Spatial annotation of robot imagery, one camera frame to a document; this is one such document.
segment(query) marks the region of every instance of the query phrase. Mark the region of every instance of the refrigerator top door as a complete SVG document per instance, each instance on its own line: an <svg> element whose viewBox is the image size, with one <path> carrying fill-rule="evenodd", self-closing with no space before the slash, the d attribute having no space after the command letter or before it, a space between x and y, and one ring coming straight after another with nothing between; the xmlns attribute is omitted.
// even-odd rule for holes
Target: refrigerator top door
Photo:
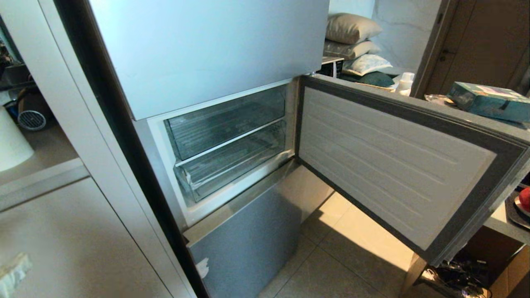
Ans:
<svg viewBox="0 0 530 298"><path fill-rule="evenodd" d="M300 162L433 265L529 171L526 130L321 75L299 119Z"/></svg>
<svg viewBox="0 0 530 298"><path fill-rule="evenodd" d="M326 0L89 2L135 120L321 66Z"/></svg>

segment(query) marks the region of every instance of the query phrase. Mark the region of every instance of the teal box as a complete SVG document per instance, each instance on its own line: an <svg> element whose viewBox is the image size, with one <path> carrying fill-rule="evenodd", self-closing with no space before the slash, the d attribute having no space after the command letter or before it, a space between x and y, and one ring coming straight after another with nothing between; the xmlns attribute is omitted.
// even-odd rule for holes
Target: teal box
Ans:
<svg viewBox="0 0 530 298"><path fill-rule="evenodd" d="M510 89L455 82L447 97L473 114L530 122L530 99Z"/></svg>

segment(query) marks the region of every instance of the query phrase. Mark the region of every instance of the refrigerator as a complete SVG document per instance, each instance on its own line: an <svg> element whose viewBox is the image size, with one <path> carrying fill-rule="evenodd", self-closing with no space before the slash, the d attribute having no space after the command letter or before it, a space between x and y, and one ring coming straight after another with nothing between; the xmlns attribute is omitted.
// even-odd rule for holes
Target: refrigerator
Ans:
<svg viewBox="0 0 530 298"><path fill-rule="evenodd" d="M256 296L333 191L440 264L530 170L525 130L314 74L328 6L87 2L148 158L135 174L211 297Z"/></svg>

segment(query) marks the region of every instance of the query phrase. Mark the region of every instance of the open freezer door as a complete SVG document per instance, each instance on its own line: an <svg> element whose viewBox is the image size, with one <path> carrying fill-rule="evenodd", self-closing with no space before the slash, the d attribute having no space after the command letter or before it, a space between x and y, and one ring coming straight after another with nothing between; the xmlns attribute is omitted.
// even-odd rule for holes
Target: open freezer door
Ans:
<svg viewBox="0 0 530 298"><path fill-rule="evenodd" d="M529 171L520 128L322 75L299 96L299 161L433 265Z"/></svg>

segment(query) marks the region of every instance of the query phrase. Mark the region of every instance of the white wall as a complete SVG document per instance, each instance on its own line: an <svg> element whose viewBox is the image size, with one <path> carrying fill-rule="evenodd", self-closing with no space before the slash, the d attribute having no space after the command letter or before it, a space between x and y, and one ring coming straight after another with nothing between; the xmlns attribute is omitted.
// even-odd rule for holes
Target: white wall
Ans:
<svg viewBox="0 0 530 298"><path fill-rule="evenodd" d="M347 12L372 18L375 0L330 0L329 13Z"/></svg>
<svg viewBox="0 0 530 298"><path fill-rule="evenodd" d="M395 73L416 72L441 0L375 0L372 19L383 32L372 40Z"/></svg>

